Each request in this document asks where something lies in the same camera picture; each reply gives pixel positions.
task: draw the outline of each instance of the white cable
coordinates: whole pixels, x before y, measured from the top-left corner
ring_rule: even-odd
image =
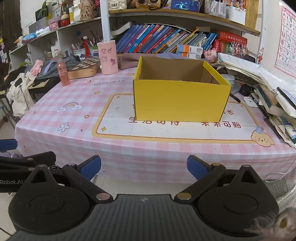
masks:
[[[273,182],[275,182],[275,181],[281,180],[282,177],[281,177],[280,179],[276,179],[276,180],[273,180],[273,181],[267,181],[266,179],[267,179],[268,175],[270,175],[270,174],[282,174],[282,175],[287,175],[290,171],[288,171],[287,173],[271,172],[271,173],[267,174],[267,176],[265,177],[264,181],[266,181],[267,183],[273,183]]]

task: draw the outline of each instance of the pink liquid bottle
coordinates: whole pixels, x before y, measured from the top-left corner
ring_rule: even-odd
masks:
[[[57,62],[57,70],[59,72],[59,78],[61,79],[62,85],[67,86],[70,84],[70,80],[68,77],[68,71],[66,63],[63,61],[61,55],[59,55],[59,60]]]

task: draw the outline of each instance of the floor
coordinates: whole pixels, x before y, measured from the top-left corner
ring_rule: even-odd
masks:
[[[0,128],[1,139],[14,138],[14,129],[9,123],[5,123]],[[141,183],[122,181],[114,178],[98,175],[95,184],[115,198],[118,193],[124,194],[171,194],[174,197],[177,193],[187,188],[190,184],[169,184],[169,183]],[[7,193],[0,193],[0,228],[13,234],[15,228],[8,215],[8,206],[13,198]],[[9,235],[0,230],[0,241],[7,240]]]

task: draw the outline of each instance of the yellow cardboard box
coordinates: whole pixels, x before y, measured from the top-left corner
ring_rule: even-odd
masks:
[[[219,122],[231,85],[203,60],[140,57],[133,80],[139,121]]]

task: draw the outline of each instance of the pink cylinder container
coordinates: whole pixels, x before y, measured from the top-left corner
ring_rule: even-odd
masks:
[[[97,45],[102,74],[114,74],[118,72],[115,40],[100,42]]]

